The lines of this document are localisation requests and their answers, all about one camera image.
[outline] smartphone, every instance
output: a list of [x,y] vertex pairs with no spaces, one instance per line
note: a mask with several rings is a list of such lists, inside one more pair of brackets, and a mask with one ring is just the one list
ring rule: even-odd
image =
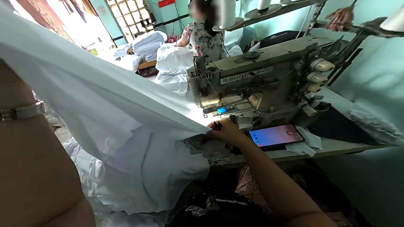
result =
[[284,145],[304,141],[303,136],[291,124],[250,131],[251,139],[259,147]]

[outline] patterned clothing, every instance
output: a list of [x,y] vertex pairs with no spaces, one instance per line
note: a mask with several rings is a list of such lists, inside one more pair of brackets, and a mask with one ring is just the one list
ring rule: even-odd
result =
[[226,58],[223,46],[223,33],[211,36],[204,28],[204,23],[192,22],[184,30],[183,36],[194,49],[194,56],[203,56],[206,63],[212,63]]

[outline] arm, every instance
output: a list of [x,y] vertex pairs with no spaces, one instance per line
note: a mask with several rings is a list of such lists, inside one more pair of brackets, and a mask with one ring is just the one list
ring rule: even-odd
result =
[[289,227],[336,226],[317,204],[230,120],[221,120],[221,131],[210,131],[241,149],[262,195],[276,216]]
[[[35,103],[1,60],[0,81],[0,108]],[[0,135],[0,226],[95,226],[77,169],[44,116],[0,122]]]
[[185,37],[185,35],[182,35],[181,39],[179,39],[177,41],[176,45],[180,46],[180,47],[184,47],[184,46],[187,46],[188,44],[189,44],[188,39]]

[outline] power cord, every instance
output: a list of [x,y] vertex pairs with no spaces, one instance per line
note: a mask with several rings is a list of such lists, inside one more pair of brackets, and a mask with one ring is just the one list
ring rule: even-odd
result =
[[[179,12],[178,12],[178,8],[177,8],[177,3],[174,2],[174,5],[175,5],[175,9],[176,9],[176,11],[177,11],[177,15],[178,15],[178,17],[179,17]],[[183,31],[186,26],[182,23],[181,19],[179,19],[179,22],[180,22],[180,27],[181,27],[181,29],[182,29],[182,31]]]
[[228,57],[230,57],[230,54],[229,54],[229,52],[227,51],[226,45],[225,45],[224,31],[222,31],[221,33],[222,33],[223,48],[226,50]]

